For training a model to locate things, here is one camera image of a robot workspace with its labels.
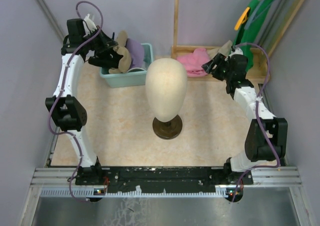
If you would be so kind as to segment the beige cap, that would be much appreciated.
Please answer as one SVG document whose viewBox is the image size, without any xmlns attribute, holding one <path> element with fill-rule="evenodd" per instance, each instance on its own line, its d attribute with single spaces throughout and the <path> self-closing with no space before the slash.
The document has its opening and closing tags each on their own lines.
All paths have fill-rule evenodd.
<svg viewBox="0 0 320 226">
<path fill-rule="evenodd" d="M 126 48 L 126 43 L 128 40 L 128 34 L 125 30 L 122 30 L 118 33 L 116 42 L 118 43 L 117 46 L 113 48 L 113 50 L 122 58 L 118 62 L 118 68 L 112 67 L 108 70 L 109 74 L 120 74 L 126 73 L 132 63 L 132 57 L 128 49 Z"/>
</svg>

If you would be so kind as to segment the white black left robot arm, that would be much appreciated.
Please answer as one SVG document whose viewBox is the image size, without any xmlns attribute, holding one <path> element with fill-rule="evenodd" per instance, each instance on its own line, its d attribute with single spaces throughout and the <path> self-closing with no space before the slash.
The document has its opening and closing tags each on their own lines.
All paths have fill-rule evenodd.
<svg viewBox="0 0 320 226">
<path fill-rule="evenodd" d="M 89 17 L 69 19 L 67 29 L 61 48 L 59 81 L 53 96 L 45 99 L 48 122 L 54 122 L 71 140 L 79 160 L 74 176 L 76 183 L 97 185 L 103 181 L 104 172 L 89 143 L 85 129 L 87 111 L 76 98 L 78 82 L 85 62 L 112 69 L 119 65 L 123 55 L 116 52 L 118 43 L 114 38 L 108 37 Z"/>
</svg>

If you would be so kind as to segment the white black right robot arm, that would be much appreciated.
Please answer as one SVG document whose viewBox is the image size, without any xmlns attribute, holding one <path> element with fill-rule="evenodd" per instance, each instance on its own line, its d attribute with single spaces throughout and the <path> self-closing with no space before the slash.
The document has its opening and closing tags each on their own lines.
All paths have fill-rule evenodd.
<svg viewBox="0 0 320 226">
<path fill-rule="evenodd" d="M 223 165 L 223 178 L 235 184 L 245 172 L 261 168 L 278 168 L 286 154 L 288 122 L 270 112 L 257 93 L 253 83 L 246 78 L 246 56 L 218 53 L 202 68 L 215 79 L 226 82 L 226 93 L 244 110 L 250 121 L 244 150 L 230 157 Z"/>
</svg>

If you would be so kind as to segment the purple cap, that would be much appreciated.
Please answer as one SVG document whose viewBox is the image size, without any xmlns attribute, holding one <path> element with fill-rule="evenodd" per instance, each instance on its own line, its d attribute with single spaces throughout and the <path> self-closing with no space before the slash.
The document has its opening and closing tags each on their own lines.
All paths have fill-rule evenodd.
<svg viewBox="0 0 320 226">
<path fill-rule="evenodd" d="M 145 71 L 145 50 L 142 44 L 134 39 L 128 38 L 125 47 L 129 51 L 131 56 L 131 65 L 127 72 L 129 73 L 134 71 Z"/>
</svg>

